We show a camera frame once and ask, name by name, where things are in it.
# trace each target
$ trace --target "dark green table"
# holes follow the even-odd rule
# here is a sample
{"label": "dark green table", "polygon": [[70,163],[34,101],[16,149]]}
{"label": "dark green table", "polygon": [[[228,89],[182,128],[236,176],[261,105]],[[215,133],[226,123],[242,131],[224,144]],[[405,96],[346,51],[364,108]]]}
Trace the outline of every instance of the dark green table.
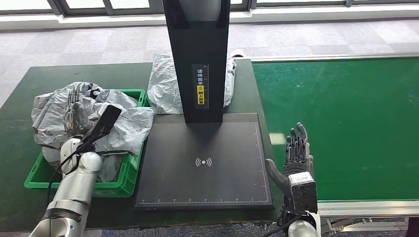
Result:
{"label": "dark green table", "polygon": [[[147,88],[151,63],[55,66],[30,68],[0,109],[0,231],[31,231],[45,211],[46,190],[23,186],[40,147],[31,129],[35,96],[52,92],[75,81],[97,83],[103,88]],[[226,113],[258,113],[265,156],[272,158],[269,134],[250,60],[237,65],[234,99]],[[281,193],[271,186],[273,200],[281,205]],[[274,211],[133,212],[135,197],[93,198],[87,228],[124,229],[174,224],[214,224],[274,220]]]}

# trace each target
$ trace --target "gray plastic bag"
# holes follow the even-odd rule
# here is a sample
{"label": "gray plastic bag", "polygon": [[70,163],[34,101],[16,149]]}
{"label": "gray plastic bag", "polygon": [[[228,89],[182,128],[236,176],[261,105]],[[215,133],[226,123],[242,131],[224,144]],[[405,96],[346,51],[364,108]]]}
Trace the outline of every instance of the gray plastic bag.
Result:
{"label": "gray plastic bag", "polygon": [[[236,65],[236,59],[227,60],[224,107],[228,106],[233,98]],[[173,57],[170,53],[154,55],[147,96],[150,106],[156,114],[183,113]]]}
{"label": "gray plastic bag", "polygon": [[34,140],[42,146],[49,164],[60,164],[61,146],[71,136],[85,134],[100,118],[107,105],[122,110],[110,134],[95,142],[96,151],[106,151],[98,180],[110,182],[116,178],[121,155],[137,154],[153,122],[151,108],[137,107],[135,99],[124,93],[102,89],[88,82],[75,82],[53,93],[37,96],[31,116]]}

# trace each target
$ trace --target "wireless charging symbol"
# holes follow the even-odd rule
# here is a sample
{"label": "wireless charging symbol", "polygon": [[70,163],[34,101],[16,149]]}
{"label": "wireless charging symbol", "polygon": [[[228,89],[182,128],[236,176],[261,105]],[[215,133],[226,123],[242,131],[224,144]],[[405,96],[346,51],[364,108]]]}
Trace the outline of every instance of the wireless charging symbol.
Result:
{"label": "wireless charging symbol", "polygon": [[207,158],[207,159],[200,159],[199,157],[195,160],[195,165],[196,167],[199,167],[201,165],[206,165],[208,167],[211,167],[212,164],[212,160],[211,158]]}

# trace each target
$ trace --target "black cable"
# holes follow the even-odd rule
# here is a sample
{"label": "black cable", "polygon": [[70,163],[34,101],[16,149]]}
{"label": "black cable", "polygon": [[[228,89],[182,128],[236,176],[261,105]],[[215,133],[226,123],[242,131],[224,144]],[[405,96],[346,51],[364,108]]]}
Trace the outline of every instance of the black cable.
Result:
{"label": "black cable", "polygon": [[49,196],[51,195],[52,179],[54,178],[54,175],[57,173],[59,169],[61,169],[61,167],[63,167],[65,163],[67,163],[75,154],[77,154],[79,150],[80,149],[76,149],[73,153],[71,153],[71,155],[69,155],[63,162],[61,162],[60,165],[52,173],[51,178],[49,179],[48,189],[46,191],[46,209],[48,208],[48,205],[49,205]]}
{"label": "black cable", "polygon": [[276,232],[281,231],[282,229],[290,226],[292,223],[294,223],[296,220],[300,219],[301,214],[297,215],[296,217],[294,217],[292,220],[288,221],[287,223],[281,225],[279,228],[277,228],[276,230],[273,231],[269,231],[268,233],[264,234],[262,237],[268,237],[270,235],[273,235]]}

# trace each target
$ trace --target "gray carpet floor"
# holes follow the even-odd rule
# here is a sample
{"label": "gray carpet floor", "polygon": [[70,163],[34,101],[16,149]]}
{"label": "gray carpet floor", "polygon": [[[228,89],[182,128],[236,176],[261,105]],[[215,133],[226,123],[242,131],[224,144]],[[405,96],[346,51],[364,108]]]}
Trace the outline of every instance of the gray carpet floor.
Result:
{"label": "gray carpet floor", "polygon": [[[247,56],[359,55],[419,52],[419,20],[317,24],[234,24],[229,52]],[[0,106],[32,66],[150,62],[170,51],[166,27],[0,31]],[[150,230],[87,231],[88,237],[261,236],[258,226],[196,226]],[[401,237],[404,232],[338,233],[336,236]],[[26,237],[28,233],[0,233]]]}

